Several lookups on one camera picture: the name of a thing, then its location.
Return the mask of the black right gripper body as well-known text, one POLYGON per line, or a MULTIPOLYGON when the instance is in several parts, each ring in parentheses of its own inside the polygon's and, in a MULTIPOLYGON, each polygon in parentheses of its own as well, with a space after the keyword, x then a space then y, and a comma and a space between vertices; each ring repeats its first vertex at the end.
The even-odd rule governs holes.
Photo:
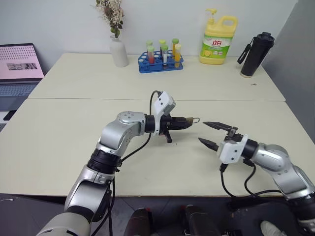
POLYGON ((237 133, 238 127, 229 126, 224 141, 240 142, 244 135, 237 133))

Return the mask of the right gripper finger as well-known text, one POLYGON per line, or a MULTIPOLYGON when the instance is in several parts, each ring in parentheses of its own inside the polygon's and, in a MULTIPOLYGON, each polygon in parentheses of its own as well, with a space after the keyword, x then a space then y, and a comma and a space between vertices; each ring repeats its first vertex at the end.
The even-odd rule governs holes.
POLYGON ((207 148, 217 152, 218 151, 218 148, 219 146, 215 143, 215 142, 212 142, 210 140, 207 140, 207 139, 203 139, 203 138, 198 138, 199 141, 205 145, 207 148))
POLYGON ((213 129, 216 129, 216 130, 225 130, 227 132, 229 132, 232 127, 227 125, 227 124, 224 124, 224 123, 221 123, 221 122, 210 122, 210 121, 206 121, 206 122, 203 122, 203 124, 213 128, 213 129))

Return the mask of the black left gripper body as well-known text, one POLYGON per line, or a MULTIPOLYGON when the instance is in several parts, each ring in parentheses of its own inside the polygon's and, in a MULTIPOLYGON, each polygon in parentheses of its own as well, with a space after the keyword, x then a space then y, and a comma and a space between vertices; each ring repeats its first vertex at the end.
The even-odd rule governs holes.
POLYGON ((172 121, 171 115, 163 115, 160 119, 160 126, 159 126, 159 136, 165 136, 167 143, 172 143, 172 138, 169 133, 169 124, 172 121))

